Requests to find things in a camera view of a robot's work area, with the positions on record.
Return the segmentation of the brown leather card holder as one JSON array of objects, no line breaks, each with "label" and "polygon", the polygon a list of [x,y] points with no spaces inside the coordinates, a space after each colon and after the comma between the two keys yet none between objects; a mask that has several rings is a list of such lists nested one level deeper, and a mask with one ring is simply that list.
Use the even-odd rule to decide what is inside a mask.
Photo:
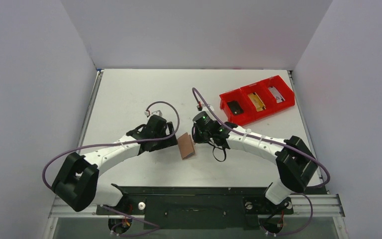
[{"label": "brown leather card holder", "polygon": [[194,141],[187,132],[181,135],[178,139],[178,147],[181,159],[185,160],[195,155]]}]

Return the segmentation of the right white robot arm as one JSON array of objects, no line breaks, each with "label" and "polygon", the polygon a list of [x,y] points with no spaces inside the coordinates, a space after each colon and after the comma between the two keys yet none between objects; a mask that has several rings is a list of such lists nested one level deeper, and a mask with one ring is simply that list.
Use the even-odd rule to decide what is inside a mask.
[{"label": "right white robot arm", "polygon": [[221,124],[206,111],[193,118],[192,138],[195,143],[209,144],[223,151],[240,150],[274,164],[279,178],[271,183],[261,198],[261,207],[268,213],[278,209],[292,193],[303,193],[317,171],[317,164],[306,144],[297,136],[272,138],[253,133],[237,124]]}]

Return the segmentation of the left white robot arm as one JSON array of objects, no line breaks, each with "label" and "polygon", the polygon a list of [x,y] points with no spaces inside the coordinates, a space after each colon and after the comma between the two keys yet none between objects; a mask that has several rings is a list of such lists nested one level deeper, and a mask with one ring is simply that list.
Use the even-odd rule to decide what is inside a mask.
[{"label": "left white robot arm", "polygon": [[128,199],[116,185],[98,182],[99,177],[129,158],[177,144],[173,123],[152,115],[146,124],[128,131],[108,147],[84,155],[68,154],[50,189],[76,212],[89,205],[105,205],[123,214]]}]

